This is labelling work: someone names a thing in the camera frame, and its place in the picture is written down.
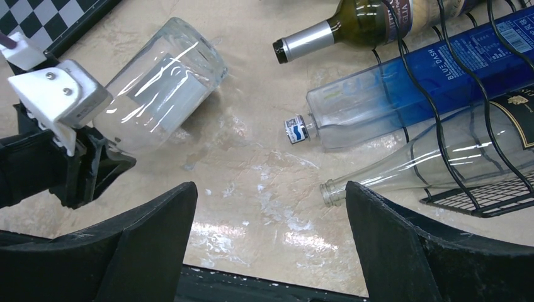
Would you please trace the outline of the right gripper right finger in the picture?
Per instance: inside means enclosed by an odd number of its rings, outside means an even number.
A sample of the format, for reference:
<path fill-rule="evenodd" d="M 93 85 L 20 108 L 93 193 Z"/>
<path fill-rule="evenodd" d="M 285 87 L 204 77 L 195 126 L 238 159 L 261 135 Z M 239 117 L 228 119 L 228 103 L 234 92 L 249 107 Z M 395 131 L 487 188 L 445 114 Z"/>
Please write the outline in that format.
<path fill-rule="evenodd" d="M 346 211 L 372 301 L 532 301 L 533 248 L 466 232 L 355 182 Z"/>

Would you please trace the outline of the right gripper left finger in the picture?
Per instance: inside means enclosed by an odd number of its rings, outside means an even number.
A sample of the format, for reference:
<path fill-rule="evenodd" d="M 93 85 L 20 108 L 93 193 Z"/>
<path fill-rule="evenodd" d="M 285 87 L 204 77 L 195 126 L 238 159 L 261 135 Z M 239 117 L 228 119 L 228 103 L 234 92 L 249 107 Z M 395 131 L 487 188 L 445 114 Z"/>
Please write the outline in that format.
<path fill-rule="evenodd" d="M 185 182 L 57 238 L 1 232 L 2 301 L 173 301 L 198 191 Z"/>

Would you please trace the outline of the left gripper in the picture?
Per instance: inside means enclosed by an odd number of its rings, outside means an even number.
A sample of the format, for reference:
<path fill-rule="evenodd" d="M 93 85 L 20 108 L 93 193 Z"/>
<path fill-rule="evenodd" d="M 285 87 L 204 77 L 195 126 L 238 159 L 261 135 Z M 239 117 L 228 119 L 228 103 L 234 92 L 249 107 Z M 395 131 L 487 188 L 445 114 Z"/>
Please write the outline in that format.
<path fill-rule="evenodd" d="M 14 105 L 18 134 L 12 137 L 12 204 L 48 191 L 62 206 L 77 209 L 99 198 L 137 160 L 111 151 L 107 139 L 94 142 L 90 128 L 77 131 L 75 153 L 66 154 L 54 132 L 41 127 L 22 105 Z"/>

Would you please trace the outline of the clear bottle silver cap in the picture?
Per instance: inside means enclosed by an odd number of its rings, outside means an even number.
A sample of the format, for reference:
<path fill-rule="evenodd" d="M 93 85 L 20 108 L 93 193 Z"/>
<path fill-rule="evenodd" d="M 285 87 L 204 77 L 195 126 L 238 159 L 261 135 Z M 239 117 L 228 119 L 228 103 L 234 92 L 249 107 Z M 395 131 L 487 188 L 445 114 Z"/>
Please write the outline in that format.
<path fill-rule="evenodd" d="M 111 103 L 93 120 L 113 152 L 158 149 L 214 92 L 227 66 L 186 21 L 170 18 L 107 83 Z"/>

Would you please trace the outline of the clear wine bottle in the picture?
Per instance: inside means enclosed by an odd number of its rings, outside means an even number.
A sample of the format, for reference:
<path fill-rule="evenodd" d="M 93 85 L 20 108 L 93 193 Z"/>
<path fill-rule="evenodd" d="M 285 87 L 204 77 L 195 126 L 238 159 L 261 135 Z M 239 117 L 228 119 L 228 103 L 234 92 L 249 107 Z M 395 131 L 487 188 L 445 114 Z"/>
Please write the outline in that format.
<path fill-rule="evenodd" d="M 533 93 L 510 92 L 489 102 L 489 135 L 484 104 L 468 106 L 442 119 L 444 151 L 434 125 L 388 157 L 352 174 L 328 180 L 320 191 L 326 206 L 341 205 L 347 182 L 374 191 L 400 189 L 456 189 L 515 179 L 494 145 L 520 173 L 533 172 Z"/>

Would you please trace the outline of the blue square bottle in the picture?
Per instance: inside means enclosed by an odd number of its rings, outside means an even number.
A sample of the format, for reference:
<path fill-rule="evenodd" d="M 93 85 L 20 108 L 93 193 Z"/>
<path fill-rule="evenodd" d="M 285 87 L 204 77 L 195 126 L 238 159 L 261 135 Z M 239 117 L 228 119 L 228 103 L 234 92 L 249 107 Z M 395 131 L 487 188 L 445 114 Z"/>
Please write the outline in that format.
<path fill-rule="evenodd" d="M 503 16 L 307 93 L 290 143 L 351 147 L 533 84 L 533 8 Z"/>

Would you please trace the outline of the dark bottle with label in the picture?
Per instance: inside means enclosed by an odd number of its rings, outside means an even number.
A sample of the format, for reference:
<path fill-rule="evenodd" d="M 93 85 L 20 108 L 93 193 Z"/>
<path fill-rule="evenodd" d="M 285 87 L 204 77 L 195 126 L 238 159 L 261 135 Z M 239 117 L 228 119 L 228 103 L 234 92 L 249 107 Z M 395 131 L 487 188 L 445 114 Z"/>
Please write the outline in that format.
<path fill-rule="evenodd" d="M 328 19 L 273 42 L 279 64 L 336 43 L 370 50 L 468 13 L 482 1 L 340 1 Z"/>

